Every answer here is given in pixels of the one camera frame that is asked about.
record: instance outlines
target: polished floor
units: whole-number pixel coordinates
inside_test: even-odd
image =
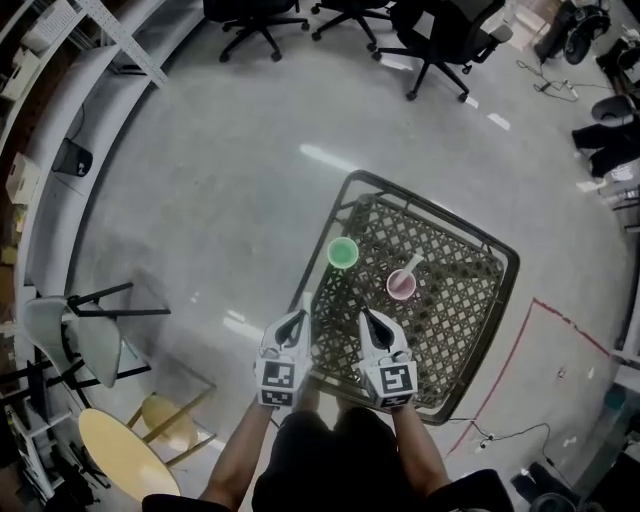
[[[330,14],[310,17],[313,30]],[[381,46],[397,46],[384,23],[372,25]],[[547,452],[576,478],[571,457],[600,407],[608,360],[574,326],[611,347],[631,272],[633,243],[597,193],[584,191],[589,174],[570,138],[590,124],[592,104],[607,91],[579,88],[576,103],[537,94],[536,77],[516,64],[533,65],[530,50],[503,45],[460,75],[473,101],[458,103],[459,91],[433,69],[410,103],[404,94],[417,63],[374,62],[355,24],[319,42],[294,26],[273,35],[281,62],[271,62],[256,37],[220,64],[231,34],[201,27],[176,55],[168,87],[148,94],[103,171],[77,248],[73,290],[133,280],[134,302],[163,302],[172,314],[123,325],[154,371],[96,395],[96,406],[126,419],[143,390],[186,402],[193,389],[180,385],[184,372],[215,382],[217,394],[197,420],[218,432],[220,443],[176,472],[185,494],[197,495],[255,394],[261,332],[286,310],[347,173],[366,169],[519,253],[506,315],[455,416],[484,408],[479,424],[501,435],[549,422]],[[545,74],[606,85],[590,57],[577,67],[552,62]],[[335,401],[323,396],[321,411],[331,423]],[[490,466],[507,484],[510,472],[541,457],[544,430],[477,456],[473,431],[460,440],[467,426],[433,429],[443,453],[455,447],[447,459],[454,478]],[[574,427],[579,434],[571,434]],[[270,428],[261,467],[274,435]],[[103,501],[105,510],[115,494]],[[120,510],[135,510],[118,499]]]

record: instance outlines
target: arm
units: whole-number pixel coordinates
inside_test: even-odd
[[[409,404],[392,409],[391,415],[402,467],[413,490],[426,497],[450,484],[438,448],[416,410]]]
[[[201,500],[238,510],[258,464],[273,407],[253,400],[213,468]]]

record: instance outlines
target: white chair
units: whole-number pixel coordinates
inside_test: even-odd
[[[118,373],[123,338],[115,319],[118,316],[142,316],[171,313],[168,309],[104,310],[100,297],[131,288],[132,283],[116,286],[83,297],[44,297],[24,306],[23,328],[33,345],[41,350],[60,377],[47,380],[50,387],[65,381],[77,391],[85,407],[91,407],[83,388],[100,383],[108,388],[116,380],[149,371],[148,365]],[[74,338],[79,353],[72,350]],[[85,366],[95,379],[77,382],[75,372]]]

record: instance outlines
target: cardboard box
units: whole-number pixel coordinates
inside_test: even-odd
[[[28,205],[40,177],[40,169],[22,153],[16,153],[13,166],[5,184],[13,204]]]
[[[33,75],[40,67],[40,59],[29,50],[19,49],[13,57],[13,65],[15,66],[13,74],[7,80],[2,92],[0,92],[0,98],[9,101],[20,99]]]
[[[13,301],[13,267],[0,265],[0,309],[11,306]]]
[[[76,15],[75,9],[67,0],[57,0],[40,15],[20,43],[36,53],[43,52],[60,37]]]

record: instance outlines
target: metal chair leg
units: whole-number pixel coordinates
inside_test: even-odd
[[[342,14],[340,14],[340,15],[336,16],[335,18],[333,18],[331,21],[327,21],[324,25],[322,25],[320,28],[318,28],[315,31],[315,33],[316,34],[321,34],[325,30],[329,30],[331,27],[335,27],[336,25],[339,25],[343,21],[347,21],[349,19],[351,19],[351,15],[347,14],[346,12],[343,12]]]
[[[307,23],[304,18],[268,18],[265,22],[267,27],[275,25],[291,25],[293,23]]]
[[[142,406],[138,407],[138,410],[136,411],[136,413],[131,417],[129,421],[127,421],[127,427],[133,428],[133,426],[140,419],[140,416],[142,416]]]
[[[311,12],[313,14],[318,14],[315,12],[315,10],[318,10],[318,12],[320,12],[320,9],[327,9],[329,11],[337,11],[337,12],[344,12],[344,9],[340,9],[340,7],[328,7],[326,5],[323,4],[316,4],[311,8]]]
[[[367,36],[369,36],[369,39],[371,40],[371,44],[373,46],[376,46],[378,44],[378,40],[376,39],[376,36],[373,35],[373,31],[371,30],[371,28],[369,27],[369,24],[365,21],[365,19],[360,16],[354,16],[355,20],[359,23],[359,25],[362,27],[362,30],[365,31],[365,33],[367,34]]]
[[[207,437],[204,441],[200,441],[198,444],[196,444],[195,446],[193,446],[192,448],[189,448],[186,452],[181,453],[180,455],[178,455],[177,457],[174,457],[171,460],[168,460],[167,462],[165,462],[165,465],[167,467],[173,467],[176,464],[178,464],[179,462],[182,462],[184,459],[186,459],[187,457],[190,457],[191,455],[193,455],[194,453],[196,453],[197,451],[201,450],[202,448],[204,448],[205,446],[207,446],[211,441],[213,441],[215,438],[217,437],[217,434],[212,434],[211,436]]]
[[[254,32],[256,32],[256,30],[253,27],[243,28],[240,31],[240,33],[236,36],[236,38],[233,41],[231,41],[224,50],[222,50],[222,53],[220,55],[221,56],[229,55],[231,50],[233,50],[236,46],[242,43],[249,36],[251,36]]]
[[[271,48],[273,48],[273,51],[275,53],[280,53],[280,48],[276,44],[276,42],[273,39],[273,37],[271,37],[271,33],[266,28],[261,28],[260,29],[260,33],[264,36],[264,38],[267,40],[267,42],[271,45]]]
[[[133,377],[134,375],[139,375],[141,373],[145,373],[150,370],[151,370],[151,367],[149,365],[144,365],[144,366],[141,366],[140,368],[134,368],[133,370],[120,372],[116,375],[116,380],[126,379],[127,377]],[[83,380],[81,382],[76,383],[76,389],[90,388],[92,386],[97,386],[98,384],[100,384],[100,381],[98,379]]]
[[[211,386],[206,391],[200,393],[196,398],[191,400],[191,402],[189,402],[187,405],[185,405],[176,414],[174,414],[173,416],[168,418],[166,421],[164,421],[163,423],[158,425],[151,432],[149,432],[146,436],[144,436],[143,437],[143,441],[145,443],[150,443],[151,441],[153,441],[156,437],[158,437],[160,434],[162,434],[162,432],[167,430],[171,425],[173,425],[176,421],[178,421],[180,418],[182,418],[182,416],[187,414],[191,409],[193,409],[194,407],[197,407],[215,389],[216,389],[215,386]]]
[[[171,310],[163,309],[101,309],[85,311],[79,309],[75,312],[79,317],[104,317],[117,318],[119,316],[153,316],[153,315],[170,315]]]
[[[0,384],[6,384],[8,382],[13,382],[15,380],[26,377],[30,372],[45,370],[47,368],[51,368],[53,363],[51,361],[42,361],[41,363],[36,363],[29,368],[25,368],[23,370],[17,370],[15,372],[6,373],[4,375],[0,375]]]
[[[420,86],[422,85],[422,80],[424,80],[424,76],[427,74],[427,70],[428,69],[429,69],[429,63],[425,62],[422,65],[422,69],[420,70],[420,74],[418,75],[418,80],[416,80],[416,84],[413,86],[413,89],[411,89],[407,93],[407,99],[409,101],[415,100],[416,97],[418,96],[418,90],[420,89]]]
[[[86,304],[87,302],[93,302],[94,300],[100,299],[101,297],[112,295],[114,293],[120,292],[122,290],[127,290],[129,288],[133,288],[133,283],[124,283],[118,286],[113,286],[111,288],[107,288],[106,290],[100,290],[99,292],[90,293],[89,295],[83,295],[82,297],[70,297],[67,302],[69,304],[69,307],[71,309],[74,309],[74,307],[76,306]]]
[[[453,70],[447,66],[444,62],[437,62],[436,67],[442,71],[445,75],[447,75],[465,94],[469,94],[469,88],[464,84],[458,75],[456,75]]]
[[[362,11],[360,15],[364,16],[365,18],[376,18],[378,20],[391,21],[390,16],[387,16],[386,14],[380,14],[379,12],[375,11]]]

